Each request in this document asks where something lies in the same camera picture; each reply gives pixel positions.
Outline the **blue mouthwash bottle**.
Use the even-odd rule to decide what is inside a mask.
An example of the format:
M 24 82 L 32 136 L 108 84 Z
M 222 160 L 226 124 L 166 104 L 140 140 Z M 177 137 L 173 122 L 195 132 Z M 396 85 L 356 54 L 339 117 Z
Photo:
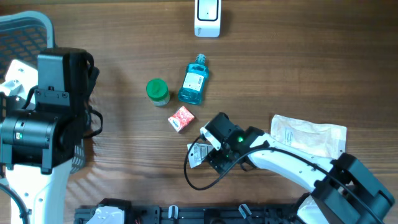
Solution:
M 189 63 L 186 67 L 186 74 L 178 92 L 178 99 L 185 103 L 200 105 L 208 77 L 209 69 L 206 66 L 206 56 L 198 54 L 195 62 Z

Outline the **red tissue packet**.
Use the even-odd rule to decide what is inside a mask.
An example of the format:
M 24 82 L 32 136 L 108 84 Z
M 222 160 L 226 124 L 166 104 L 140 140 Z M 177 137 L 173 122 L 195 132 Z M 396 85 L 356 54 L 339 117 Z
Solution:
M 195 116 L 185 106 L 179 108 L 175 114 L 168 118 L 176 132 L 180 132 L 195 119 Z

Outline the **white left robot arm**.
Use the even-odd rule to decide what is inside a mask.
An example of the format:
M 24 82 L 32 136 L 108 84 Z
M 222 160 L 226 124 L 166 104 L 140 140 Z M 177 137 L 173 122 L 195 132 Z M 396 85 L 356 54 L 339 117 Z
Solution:
M 37 57 L 37 81 L 19 108 L 1 121 L 1 191 L 11 198 L 11 223 L 62 223 L 75 149 L 89 133 L 89 104 L 99 75 L 83 49 L 49 48 Z

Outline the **beige plastic food pouch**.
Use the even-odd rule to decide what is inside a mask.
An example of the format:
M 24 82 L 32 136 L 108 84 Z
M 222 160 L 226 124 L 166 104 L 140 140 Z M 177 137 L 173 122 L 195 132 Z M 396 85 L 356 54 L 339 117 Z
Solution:
M 309 154 L 338 159 L 346 151 L 347 127 L 317 124 L 275 115 L 270 135 L 277 141 Z

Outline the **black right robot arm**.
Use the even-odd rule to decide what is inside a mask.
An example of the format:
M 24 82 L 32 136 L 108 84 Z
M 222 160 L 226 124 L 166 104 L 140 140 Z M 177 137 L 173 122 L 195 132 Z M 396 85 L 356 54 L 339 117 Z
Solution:
M 218 113 L 200 130 L 214 147 L 209 164 L 225 176 L 236 164 L 275 172 L 308 190 L 328 223 L 382 223 L 395 199 L 351 154 L 320 157 L 282 144 L 263 130 L 241 129 Z

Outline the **green lid jar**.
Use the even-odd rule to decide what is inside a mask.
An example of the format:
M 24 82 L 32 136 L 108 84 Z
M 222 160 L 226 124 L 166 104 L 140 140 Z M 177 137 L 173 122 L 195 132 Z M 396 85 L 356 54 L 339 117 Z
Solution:
M 155 106 L 165 106 L 170 101 L 170 93 L 165 81 L 152 79 L 146 86 L 147 96 Z

